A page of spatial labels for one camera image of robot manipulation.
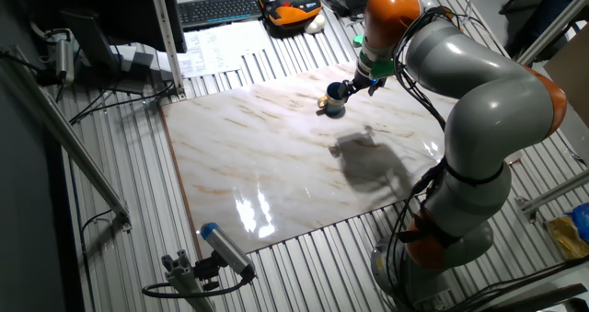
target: keyboard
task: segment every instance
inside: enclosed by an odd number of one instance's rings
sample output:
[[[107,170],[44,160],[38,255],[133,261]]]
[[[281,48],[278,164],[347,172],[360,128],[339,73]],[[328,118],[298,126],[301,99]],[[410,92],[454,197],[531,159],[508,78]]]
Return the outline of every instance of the keyboard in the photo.
[[[202,0],[179,4],[183,29],[261,17],[258,0]]]

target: white marble tile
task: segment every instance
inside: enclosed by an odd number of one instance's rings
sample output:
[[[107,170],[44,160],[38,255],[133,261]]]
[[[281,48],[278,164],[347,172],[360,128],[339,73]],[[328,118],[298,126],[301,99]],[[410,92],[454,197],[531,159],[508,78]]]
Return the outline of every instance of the white marble tile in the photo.
[[[444,135],[393,78],[352,96],[341,118],[317,115],[327,85],[353,72],[331,66],[162,108],[197,229],[216,222],[251,251],[407,197],[444,155]],[[455,101],[427,94],[446,118]]]

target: black cable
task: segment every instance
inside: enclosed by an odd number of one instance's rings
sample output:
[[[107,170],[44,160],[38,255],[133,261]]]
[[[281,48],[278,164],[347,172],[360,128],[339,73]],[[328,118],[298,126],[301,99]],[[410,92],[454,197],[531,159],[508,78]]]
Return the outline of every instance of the black cable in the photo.
[[[92,105],[94,105],[99,99],[101,99],[105,93],[106,93],[106,91],[100,90],[100,95],[98,97],[94,98],[94,100],[90,101],[90,103],[83,110],[80,110],[72,119],[70,119],[70,124],[74,124],[74,122],[78,119],[78,117],[83,115],[86,110],[91,108]]]
[[[125,100],[125,101],[121,101],[121,102],[118,102],[118,103],[115,103],[115,104],[110,104],[110,105],[106,105],[106,106],[97,107],[97,108],[92,109],[92,110],[89,110],[89,111],[87,111],[85,113],[80,112],[74,118],[72,118],[70,120],[70,124],[72,124],[72,125],[77,124],[80,121],[82,121],[86,116],[88,116],[90,113],[93,113],[93,112],[98,111],[98,110],[105,110],[105,109],[109,109],[111,107],[120,106],[120,105],[124,105],[124,104],[129,104],[129,103],[132,103],[132,102],[135,102],[135,101],[147,100],[147,99],[150,99],[150,98],[157,98],[157,97],[163,95],[164,93],[168,92],[173,86],[174,86],[174,84],[172,83],[168,87],[166,87],[165,89],[163,89],[162,91],[159,91],[159,92],[157,92],[157,93],[155,93],[154,95],[151,95],[151,96],[141,97],[141,98],[131,99],[131,100]]]
[[[556,132],[556,135],[558,135],[558,137],[560,138],[560,140],[564,144],[564,147],[566,147],[567,151],[569,151],[569,153],[571,154],[572,158],[577,160],[581,164],[583,164],[585,167],[587,167],[587,163],[585,162],[585,160],[581,156],[577,155],[576,153],[574,153],[572,151],[572,149],[569,147],[569,145],[564,141],[564,138],[562,138],[562,136],[560,136],[560,133]]]
[[[419,90],[417,87],[417,83],[410,78],[409,73],[406,70],[405,64],[402,64],[400,61],[400,56],[403,53],[405,46],[409,43],[412,37],[425,25],[431,23],[435,18],[444,18],[452,22],[452,19],[449,17],[455,17],[456,15],[452,14],[451,11],[446,7],[434,7],[426,11],[423,15],[416,18],[413,23],[405,30],[405,33],[401,37],[398,46],[393,51],[393,64],[395,67],[395,76],[401,86],[407,90],[407,92],[415,98],[418,102],[420,102],[424,108],[426,108],[433,117],[438,121],[442,130],[445,129],[445,120],[437,111],[437,109],[433,106],[432,102]]]
[[[74,203],[75,203],[75,212],[77,215],[77,229],[80,232],[80,245],[82,246],[82,259],[84,260],[84,271],[86,273],[86,280],[88,282],[88,291],[90,292],[90,303],[92,304],[92,311],[96,312],[96,306],[94,303],[94,292],[92,291],[92,282],[90,281],[90,266],[88,264],[88,255],[86,252],[86,242],[84,241],[84,232],[82,231],[82,227],[80,226],[80,222],[82,221],[82,216],[80,213],[80,203],[77,199],[77,187],[75,185],[75,176],[74,176],[74,166],[72,162],[72,158],[69,158],[69,165],[70,165],[70,176],[72,178],[72,190],[74,191]]]
[[[214,297],[217,295],[226,295],[229,293],[233,293],[235,290],[237,290],[237,289],[241,288],[242,286],[246,285],[247,283],[249,283],[249,281],[247,279],[241,279],[241,281],[238,284],[232,286],[231,288],[219,289],[219,290],[215,290],[215,291],[207,292],[207,293],[167,294],[167,293],[157,293],[157,292],[150,291],[151,289],[156,289],[156,288],[171,287],[172,284],[170,284],[170,283],[156,283],[156,284],[147,285],[146,287],[141,289],[141,292],[144,295],[148,295],[148,296],[154,297],[154,298],[165,298],[165,299],[205,298],[205,297]]]
[[[92,221],[93,221],[94,219],[96,219],[96,218],[98,218],[99,216],[102,216],[102,215],[104,215],[104,214],[108,214],[108,213],[110,213],[110,212],[112,212],[112,209],[109,209],[108,211],[105,211],[105,212],[103,212],[103,213],[100,213],[100,214],[96,214],[96,215],[92,216],[91,218],[89,218],[89,219],[88,219],[88,221],[86,221],[86,223],[85,223],[84,225],[82,225],[82,234],[84,234],[84,229],[86,229],[86,227],[87,227],[88,225],[90,225],[90,223],[92,223]]]
[[[8,60],[12,60],[16,63],[22,64],[24,66],[27,66],[29,69],[37,72],[37,73],[42,73],[43,69],[40,69],[39,67],[35,66],[34,64],[29,64],[26,61],[20,60],[17,57],[9,54],[8,52],[0,52],[0,58],[6,58]]]

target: marble slab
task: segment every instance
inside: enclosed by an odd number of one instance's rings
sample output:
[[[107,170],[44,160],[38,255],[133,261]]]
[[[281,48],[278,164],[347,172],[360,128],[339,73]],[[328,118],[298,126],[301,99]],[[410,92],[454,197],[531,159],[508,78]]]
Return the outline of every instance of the marble slab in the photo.
[[[407,197],[444,156],[444,135],[394,78],[373,97],[352,96],[338,119],[318,113],[328,84],[354,69],[330,66],[162,107],[197,229],[216,222],[249,252]],[[427,95],[447,118],[456,101]]]

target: yellow object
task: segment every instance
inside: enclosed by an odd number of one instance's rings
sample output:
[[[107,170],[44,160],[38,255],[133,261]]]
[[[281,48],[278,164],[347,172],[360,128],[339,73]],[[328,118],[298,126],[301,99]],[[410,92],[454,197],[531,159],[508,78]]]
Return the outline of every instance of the yellow object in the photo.
[[[579,237],[579,231],[569,216],[562,216],[550,221],[548,228],[567,260],[589,255],[589,245]]]

